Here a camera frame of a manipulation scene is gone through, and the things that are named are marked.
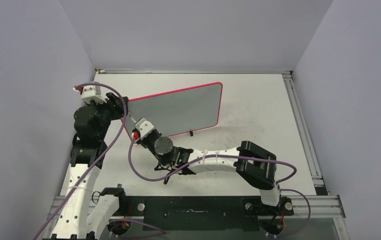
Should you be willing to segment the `pink framed whiteboard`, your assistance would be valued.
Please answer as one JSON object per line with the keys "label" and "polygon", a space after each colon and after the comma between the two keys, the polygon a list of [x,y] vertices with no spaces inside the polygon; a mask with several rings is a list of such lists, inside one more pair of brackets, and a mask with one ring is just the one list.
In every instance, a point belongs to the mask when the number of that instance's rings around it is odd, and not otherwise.
{"label": "pink framed whiteboard", "polygon": [[[211,82],[129,100],[128,113],[145,118],[165,137],[214,127],[219,122],[223,84]],[[124,131],[135,126],[127,117]]]}

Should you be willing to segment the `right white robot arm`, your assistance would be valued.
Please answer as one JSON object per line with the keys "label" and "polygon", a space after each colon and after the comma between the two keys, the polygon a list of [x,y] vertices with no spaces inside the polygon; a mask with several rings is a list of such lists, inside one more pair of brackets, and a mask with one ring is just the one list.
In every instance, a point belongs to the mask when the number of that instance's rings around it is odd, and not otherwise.
{"label": "right white robot arm", "polygon": [[274,214],[282,206],[275,177],[277,157],[251,141],[242,141],[231,149],[209,151],[175,146],[169,137],[162,136],[157,130],[142,135],[134,129],[131,135],[158,161],[155,171],[179,175],[234,172],[260,191],[261,207],[265,213]]}

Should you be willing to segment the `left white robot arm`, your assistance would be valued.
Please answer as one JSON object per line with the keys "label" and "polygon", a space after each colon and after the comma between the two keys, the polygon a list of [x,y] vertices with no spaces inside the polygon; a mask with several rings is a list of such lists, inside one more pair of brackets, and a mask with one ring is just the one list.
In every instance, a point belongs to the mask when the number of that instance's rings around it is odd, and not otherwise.
{"label": "left white robot arm", "polygon": [[74,129],[70,152],[69,182],[59,218],[51,231],[52,240],[95,239],[96,231],[88,230],[88,210],[96,179],[103,166],[103,153],[108,149],[105,137],[112,121],[129,112],[128,97],[109,92],[106,98],[92,99],[74,114]]}

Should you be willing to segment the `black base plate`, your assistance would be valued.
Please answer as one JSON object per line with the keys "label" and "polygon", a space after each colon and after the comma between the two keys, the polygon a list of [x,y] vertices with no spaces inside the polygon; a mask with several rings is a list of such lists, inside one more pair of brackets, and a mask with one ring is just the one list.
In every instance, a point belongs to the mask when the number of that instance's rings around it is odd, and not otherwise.
{"label": "black base plate", "polygon": [[167,231],[258,231],[257,218],[277,223],[293,216],[289,197],[271,207],[260,196],[127,196],[115,217],[142,217],[144,223]]}

